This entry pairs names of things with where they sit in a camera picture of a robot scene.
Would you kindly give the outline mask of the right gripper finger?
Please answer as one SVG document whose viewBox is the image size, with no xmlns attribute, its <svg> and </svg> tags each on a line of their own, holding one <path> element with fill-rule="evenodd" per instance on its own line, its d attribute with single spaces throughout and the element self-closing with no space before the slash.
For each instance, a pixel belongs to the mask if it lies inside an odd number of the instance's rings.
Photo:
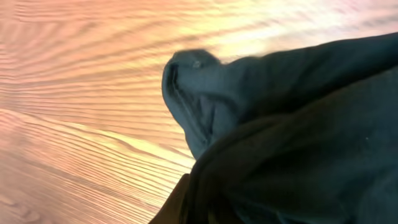
<svg viewBox="0 0 398 224">
<path fill-rule="evenodd" d="M 183 201 L 190 181 L 190 175 L 184 174 L 149 224 L 179 224 Z"/>
</svg>

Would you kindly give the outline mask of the dark navy t-shirt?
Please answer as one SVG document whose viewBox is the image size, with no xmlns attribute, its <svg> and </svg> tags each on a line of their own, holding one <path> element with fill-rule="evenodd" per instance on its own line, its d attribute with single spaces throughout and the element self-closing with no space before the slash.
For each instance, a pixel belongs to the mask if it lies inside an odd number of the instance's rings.
<svg viewBox="0 0 398 224">
<path fill-rule="evenodd" d="M 397 34 L 167 62 L 195 158 L 179 223 L 396 223 Z"/>
</svg>

